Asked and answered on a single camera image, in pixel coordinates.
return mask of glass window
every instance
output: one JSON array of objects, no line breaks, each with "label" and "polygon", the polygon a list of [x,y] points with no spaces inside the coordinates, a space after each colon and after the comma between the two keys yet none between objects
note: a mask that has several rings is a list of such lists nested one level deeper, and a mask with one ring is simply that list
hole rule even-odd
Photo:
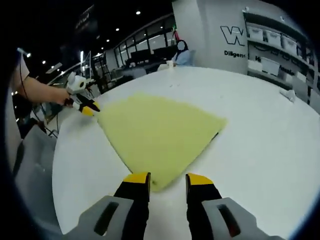
[{"label": "glass window", "polygon": [[138,51],[148,49],[147,40],[143,40],[142,42],[138,43],[138,44],[136,45],[136,49],[137,49]]},{"label": "glass window", "polygon": [[121,56],[120,56],[120,52],[119,52],[119,48],[118,47],[115,49],[115,55],[116,55],[116,60],[117,60],[117,62],[119,64],[119,68],[121,68],[123,66],[123,63],[121,61]]},{"label": "glass window", "polygon": [[138,32],[135,36],[135,43],[138,44],[146,39],[145,30]]},{"label": "glass window", "polygon": [[154,49],[166,47],[165,36],[161,34],[161,35],[151,37],[151,38],[149,38],[149,44],[150,44],[151,53],[153,54]]},{"label": "glass window", "polygon": [[127,54],[126,44],[125,43],[122,43],[120,45],[120,51],[121,51],[123,64],[126,64],[126,60],[128,59],[128,54]]},{"label": "glass window", "polygon": [[170,29],[172,31],[174,25],[176,25],[174,16],[170,16],[164,21],[165,29]]},{"label": "glass window", "polygon": [[176,38],[174,36],[174,32],[170,31],[166,33],[166,40],[168,42],[168,46],[173,46],[176,44]]},{"label": "glass window", "polygon": [[148,33],[148,36],[150,37],[151,35],[154,35],[156,33],[159,33],[161,31],[163,31],[164,29],[164,25],[163,25],[163,21],[159,21],[159,22],[156,22],[155,24],[149,26],[146,31]]},{"label": "glass window", "polygon": [[134,38],[131,37],[126,41],[126,46],[128,48],[129,58],[131,58],[131,53],[136,51]]}]

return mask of light blue shirt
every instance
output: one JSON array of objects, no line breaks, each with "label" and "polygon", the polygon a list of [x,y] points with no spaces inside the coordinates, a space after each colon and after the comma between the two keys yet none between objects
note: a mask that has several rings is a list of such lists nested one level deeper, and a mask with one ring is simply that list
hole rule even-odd
[{"label": "light blue shirt", "polygon": [[191,52],[189,50],[183,51],[179,54],[178,58],[177,53],[171,59],[177,66],[193,66]]}]

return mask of white storage bin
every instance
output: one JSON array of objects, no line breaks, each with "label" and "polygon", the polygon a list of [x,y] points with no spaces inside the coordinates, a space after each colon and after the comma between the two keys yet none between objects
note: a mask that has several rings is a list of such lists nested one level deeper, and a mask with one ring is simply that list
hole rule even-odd
[{"label": "white storage bin", "polygon": [[258,61],[248,60],[248,68],[262,72],[262,64]]},{"label": "white storage bin", "polygon": [[268,43],[281,48],[281,35],[279,33],[265,30],[265,34],[268,39]]},{"label": "white storage bin", "polygon": [[276,77],[278,76],[280,68],[280,64],[278,62],[272,61],[265,57],[261,57],[261,63],[263,72],[274,75]]},{"label": "white storage bin", "polygon": [[303,75],[301,72],[297,71],[296,75],[295,75],[299,80],[301,80],[302,82],[306,83],[306,79],[307,77],[305,75]]},{"label": "white storage bin", "polygon": [[260,41],[264,40],[264,31],[262,29],[253,26],[248,26],[247,29],[251,39],[256,39]]},{"label": "white storage bin", "polygon": [[297,55],[297,43],[286,36],[283,36],[282,39],[284,49],[288,50],[290,53],[294,55]]}]

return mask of white wall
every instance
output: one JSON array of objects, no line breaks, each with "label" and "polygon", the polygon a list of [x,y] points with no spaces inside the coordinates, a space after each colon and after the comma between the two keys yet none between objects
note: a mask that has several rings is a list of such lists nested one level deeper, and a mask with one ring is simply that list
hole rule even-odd
[{"label": "white wall", "polygon": [[109,71],[118,68],[117,61],[115,58],[115,53],[112,49],[105,51],[106,64],[108,66]]},{"label": "white wall", "polygon": [[[259,0],[177,0],[172,3],[179,36],[189,48],[196,50],[195,65],[247,74],[248,42],[242,10],[255,12],[280,21],[280,16],[291,27],[302,30],[280,8]],[[240,44],[229,44],[221,27],[238,27]],[[239,31],[233,28],[233,34]],[[242,57],[225,55],[225,51]]]},{"label": "white wall", "polygon": [[204,67],[207,62],[205,39],[197,1],[177,0],[172,3],[172,6],[180,39],[186,41],[190,50],[195,50],[195,65]]}]

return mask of yellow foam pad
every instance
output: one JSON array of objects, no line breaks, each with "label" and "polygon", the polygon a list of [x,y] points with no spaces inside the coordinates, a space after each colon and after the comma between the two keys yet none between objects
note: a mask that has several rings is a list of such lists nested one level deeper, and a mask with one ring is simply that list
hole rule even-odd
[{"label": "yellow foam pad", "polygon": [[226,124],[195,106],[136,94],[105,106],[98,123],[133,173],[151,173],[160,191],[192,163]]}]

